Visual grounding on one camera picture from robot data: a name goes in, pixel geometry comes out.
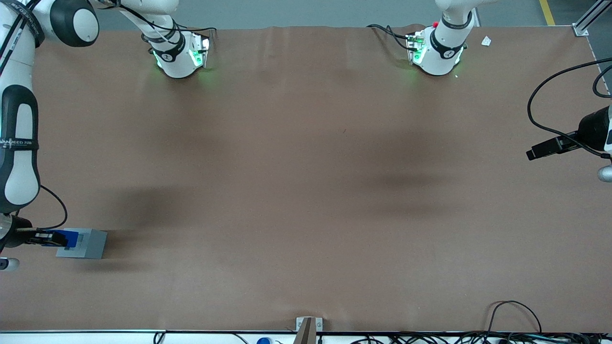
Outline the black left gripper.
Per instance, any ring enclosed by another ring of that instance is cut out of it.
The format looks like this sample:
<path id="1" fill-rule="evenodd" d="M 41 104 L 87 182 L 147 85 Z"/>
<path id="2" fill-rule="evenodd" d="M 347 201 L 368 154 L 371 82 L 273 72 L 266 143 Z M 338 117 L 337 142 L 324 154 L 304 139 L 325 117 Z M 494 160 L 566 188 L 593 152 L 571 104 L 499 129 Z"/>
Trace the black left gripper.
<path id="1" fill-rule="evenodd" d="M 579 122 L 578 131 L 562 134 L 556 139 L 549 139 L 532 146 L 526 151 L 529 161 L 548 157 L 555 154 L 564 154 L 567 150 L 596 151 L 607 153 L 606 145 L 611 131 L 610 106 L 603 107 L 586 116 Z"/>

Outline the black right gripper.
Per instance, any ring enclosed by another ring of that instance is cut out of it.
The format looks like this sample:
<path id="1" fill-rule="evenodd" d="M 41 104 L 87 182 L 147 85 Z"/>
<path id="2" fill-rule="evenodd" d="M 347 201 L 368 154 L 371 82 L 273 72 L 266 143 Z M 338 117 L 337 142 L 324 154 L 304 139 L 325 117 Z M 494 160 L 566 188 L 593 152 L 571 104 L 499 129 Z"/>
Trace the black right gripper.
<path id="1" fill-rule="evenodd" d="M 61 230 L 38 231 L 33 229 L 32 224 L 26 218 L 13 214 L 1 214 L 0 216 L 0 249 L 15 248 L 26 243 L 32 237 L 37 237 L 36 242 L 43 247 L 65 247 L 66 236 Z"/>

